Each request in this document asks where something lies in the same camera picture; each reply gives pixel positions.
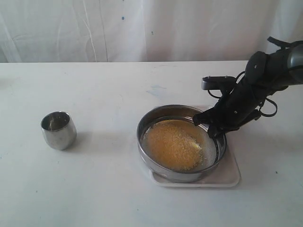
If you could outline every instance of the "stainless steel cup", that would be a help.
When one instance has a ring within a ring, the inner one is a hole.
[[[41,128],[46,143],[57,150],[68,148],[77,137],[75,125],[66,112],[50,113],[41,121]]]

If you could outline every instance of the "white table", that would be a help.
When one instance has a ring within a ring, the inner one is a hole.
[[[303,226],[301,86],[274,94],[275,117],[228,133],[242,175],[235,188],[162,188],[134,161],[147,111],[213,105],[201,78],[236,76],[245,65],[0,64],[0,226]],[[42,137],[41,119],[56,110],[69,112],[78,130],[68,151]]]

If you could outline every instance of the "robotic hand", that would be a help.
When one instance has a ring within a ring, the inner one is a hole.
[[[208,124],[208,135],[214,138],[221,133],[238,130],[244,124],[261,116],[272,117],[277,105],[267,98],[290,85],[303,84],[303,41],[286,43],[269,37],[269,42],[281,49],[272,54],[258,51],[249,59],[245,71],[234,77],[205,77],[202,89],[215,98],[216,105],[193,117],[194,124]],[[210,90],[220,90],[216,97]],[[265,101],[276,107],[273,114],[264,114],[261,108]]]

